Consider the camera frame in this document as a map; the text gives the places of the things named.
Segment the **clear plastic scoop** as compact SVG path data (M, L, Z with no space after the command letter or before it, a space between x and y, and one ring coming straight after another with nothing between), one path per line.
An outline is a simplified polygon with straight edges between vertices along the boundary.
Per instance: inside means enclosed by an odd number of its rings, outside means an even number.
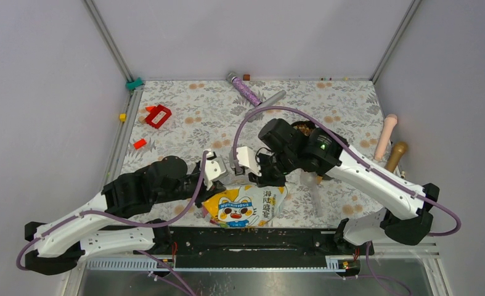
M315 172L301 171L300 182L308 188L315 216L321 218L323 213L320 192L318 190L319 177Z

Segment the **pet food bag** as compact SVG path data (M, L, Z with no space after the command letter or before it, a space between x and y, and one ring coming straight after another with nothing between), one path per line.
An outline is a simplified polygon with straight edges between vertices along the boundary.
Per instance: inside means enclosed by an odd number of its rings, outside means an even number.
M203 213L222 228L261 228L280 215L287 195L285 186L230 186L204 201Z

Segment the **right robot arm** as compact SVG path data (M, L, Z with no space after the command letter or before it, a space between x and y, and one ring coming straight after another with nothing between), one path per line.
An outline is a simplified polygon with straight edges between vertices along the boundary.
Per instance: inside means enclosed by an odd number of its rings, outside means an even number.
M343 219L335 233L337 251L349 254L358 246L384 237L404 245L419 244L431 230L433 216L426 197L435 202L439 188L432 183L413 184L373 163L344 138L328 134L308 121L289 124L272 119L259 132L268 154L239 147L239 166L258 186L285 185L292 171L343 181L382 204L362 218Z

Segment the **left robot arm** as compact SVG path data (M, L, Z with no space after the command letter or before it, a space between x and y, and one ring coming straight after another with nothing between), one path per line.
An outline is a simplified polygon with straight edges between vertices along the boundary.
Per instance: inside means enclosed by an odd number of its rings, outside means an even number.
M51 223L25 225L27 245L16 264L44 275L61 274L92 257L128 251L165 253L173 244L169 221L147 223L133 217L156 204L186 200L199 206L221 192L226 174L223 159L206 150L192 171L177 156L119 175L90 201Z

